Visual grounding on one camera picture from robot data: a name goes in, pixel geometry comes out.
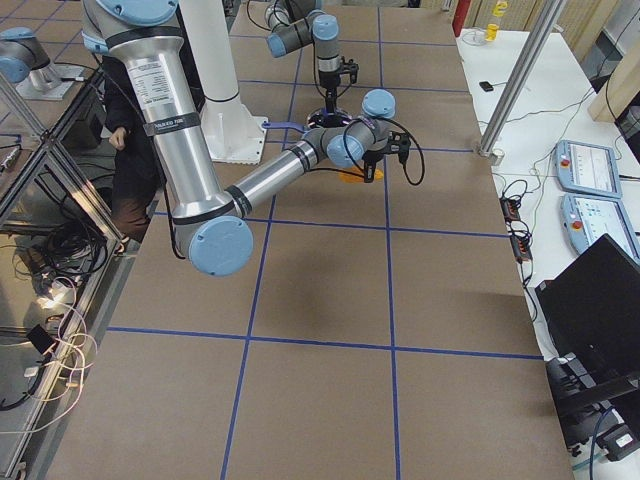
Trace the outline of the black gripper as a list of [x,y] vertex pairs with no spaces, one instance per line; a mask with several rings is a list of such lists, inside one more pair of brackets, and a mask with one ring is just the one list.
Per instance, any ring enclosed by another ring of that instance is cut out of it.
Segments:
[[370,149],[363,156],[363,176],[365,183],[373,183],[383,179],[383,172],[378,163],[385,155],[396,155],[401,164],[409,159],[411,139],[408,133],[390,131],[382,146]]
[[319,85],[324,90],[324,111],[326,114],[334,113],[334,96],[338,95],[338,87],[341,78],[348,77],[348,84],[357,82],[359,65],[353,60],[344,57],[319,60]]

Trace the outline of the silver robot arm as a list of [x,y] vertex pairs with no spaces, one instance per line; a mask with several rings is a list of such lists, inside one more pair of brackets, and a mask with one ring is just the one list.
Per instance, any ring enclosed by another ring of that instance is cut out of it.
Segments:
[[413,140],[394,121],[395,99],[369,91],[357,116],[326,116],[270,161],[270,122],[242,103],[218,1],[86,1],[86,47],[125,67],[145,133],[171,189],[178,251],[200,272],[226,276],[250,259],[246,217],[323,160],[371,182],[377,163],[406,162]]
[[313,80],[324,106],[309,114],[311,127],[344,126],[351,116],[338,99],[357,82],[359,65],[341,54],[339,24],[319,1],[272,1],[264,13],[267,45],[280,58],[308,45],[313,47]]

